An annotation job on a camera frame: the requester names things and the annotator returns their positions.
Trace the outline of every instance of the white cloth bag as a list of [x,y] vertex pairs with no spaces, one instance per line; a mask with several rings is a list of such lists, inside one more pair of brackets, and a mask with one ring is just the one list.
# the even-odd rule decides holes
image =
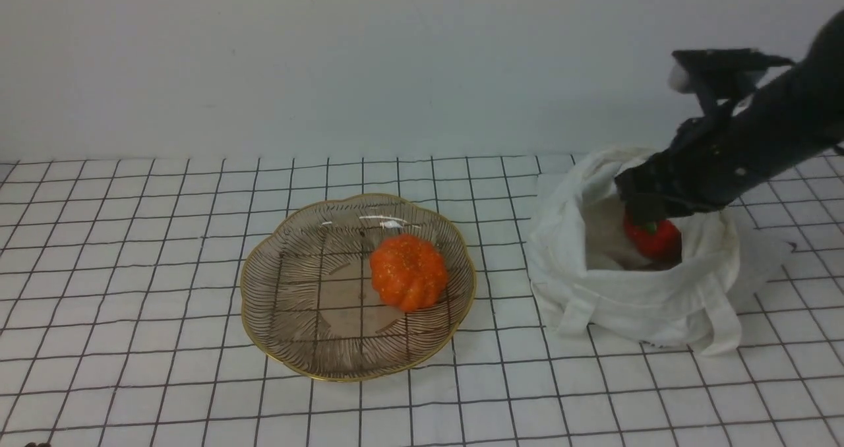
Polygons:
[[[622,227],[624,204],[614,177],[653,150],[610,149],[588,155],[564,176],[540,176],[537,211],[525,245],[531,288],[546,327],[578,336],[591,322],[637,342],[692,344],[705,355],[735,350],[735,306],[773,275],[792,248],[729,212],[673,219],[683,261],[646,270]],[[554,179],[554,188],[542,191]]]

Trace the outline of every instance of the grid tablecloth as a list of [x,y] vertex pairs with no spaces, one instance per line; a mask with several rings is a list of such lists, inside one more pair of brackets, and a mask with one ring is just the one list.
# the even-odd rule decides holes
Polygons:
[[[0,447],[822,447],[844,442],[844,158],[748,192],[798,252],[722,357],[542,330],[522,242],[576,156],[18,162],[0,187]],[[452,343],[313,382],[240,319],[245,255],[292,210],[364,192],[451,219],[479,271]]]

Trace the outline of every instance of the red vegetable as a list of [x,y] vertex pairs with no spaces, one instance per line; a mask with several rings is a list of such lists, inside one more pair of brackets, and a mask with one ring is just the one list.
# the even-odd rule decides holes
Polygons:
[[683,253],[683,237],[669,220],[634,225],[624,215],[624,233],[639,254],[658,262],[678,262]]

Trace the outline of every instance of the black robotic arm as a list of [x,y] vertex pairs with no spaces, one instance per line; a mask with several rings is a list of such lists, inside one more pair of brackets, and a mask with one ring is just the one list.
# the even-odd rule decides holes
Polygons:
[[[670,146],[615,179],[634,224],[715,212],[844,140],[844,11],[800,63],[755,49],[680,50],[675,87],[697,95]],[[775,66],[792,67],[759,89]]]

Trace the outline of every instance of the orange pumpkin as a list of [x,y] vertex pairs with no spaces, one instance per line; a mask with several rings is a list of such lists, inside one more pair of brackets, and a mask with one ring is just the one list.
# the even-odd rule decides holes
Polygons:
[[448,283],[446,262],[437,248],[412,234],[381,243],[370,257],[370,268],[380,300],[404,312],[434,305]]

